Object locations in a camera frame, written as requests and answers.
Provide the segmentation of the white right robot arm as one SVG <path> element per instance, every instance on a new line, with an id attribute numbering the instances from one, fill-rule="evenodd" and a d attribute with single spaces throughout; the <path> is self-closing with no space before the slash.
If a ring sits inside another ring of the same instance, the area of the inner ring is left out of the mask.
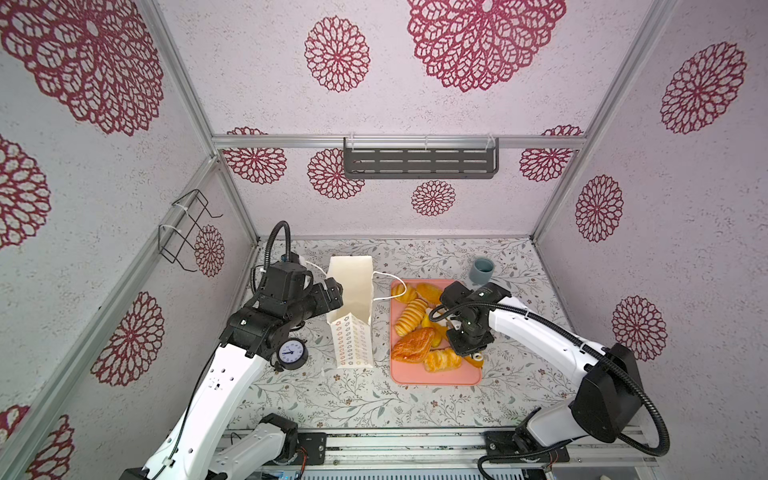
<path id="1" fill-rule="evenodd" d="M 515 428 L 502 458 L 537 460 L 585 437 L 642 447 L 623 432 L 635 414 L 649 405 L 634 354 L 627 347 L 586 340 L 535 313 L 492 282 L 475 290 L 451 283 L 430 317 L 449 324 L 447 341 L 460 356 L 484 352 L 503 334 L 575 385 L 575 394 L 528 414 Z"/>

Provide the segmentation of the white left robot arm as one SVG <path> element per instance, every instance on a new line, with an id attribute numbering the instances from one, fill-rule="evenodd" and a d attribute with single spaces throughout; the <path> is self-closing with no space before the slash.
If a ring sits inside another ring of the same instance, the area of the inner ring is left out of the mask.
<path id="1" fill-rule="evenodd" d="M 249 386 L 267 369 L 290 369 L 302 360 L 279 357 L 291 331 L 338 310 L 343 287 L 321 282 L 297 261 L 278 261 L 263 273 L 251 299 L 232 314 L 201 373 L 188 405 L 169 436 L 124 479 L 245 479 L 269 463 L 288 464 L 299 454 L 298 426 L 276 414 L 224 450 L 219 442 Z"/>

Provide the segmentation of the small twisted fake roll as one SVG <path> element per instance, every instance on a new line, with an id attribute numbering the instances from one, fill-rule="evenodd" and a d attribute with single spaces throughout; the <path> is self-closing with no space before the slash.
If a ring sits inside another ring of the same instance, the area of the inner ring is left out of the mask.
<path id="1" fill-rule="evenodd" d="M 430 351 L 424 358 L 423 367 L 429 373 L 438 373 L 459 369 L 463 362 L 461 356 L 446 348 Z"/>

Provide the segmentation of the glazed brown fake pastry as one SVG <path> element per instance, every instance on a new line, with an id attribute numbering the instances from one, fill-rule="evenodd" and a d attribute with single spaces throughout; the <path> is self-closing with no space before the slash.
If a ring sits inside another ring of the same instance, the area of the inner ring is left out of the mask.
<path id="1" fill-rule="evenodd" d="M 391 349 L 391 360 L 401 363 L 422 363 L 431 350 L 435 330 L 431 327 L 414 330 L 402 337 Z"/>

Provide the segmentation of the white paper gift bag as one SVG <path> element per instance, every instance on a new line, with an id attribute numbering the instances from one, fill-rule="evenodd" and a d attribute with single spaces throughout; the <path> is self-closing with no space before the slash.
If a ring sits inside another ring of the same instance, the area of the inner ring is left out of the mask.
<path id="1" fill-rule="evenodd" d="M 373 367 L 373 305 L 377 301 L 403 296 L 403 293 L 399 293 L 375 297 L 373 280 L 376 276 L 386 276 L 396 280 L 404 288 L 407 288 L 407 284 L 396 275 L 376 271 L 371 256 L 333 256 L 327 270 L 302 256 L 299 257 L 299 262 L 303 266 L 310 265 L 318 272 L 323 272 L 327 279 L 334 278 L 343 287 L 343 305 L 327 314 L 337 367 Z"/>

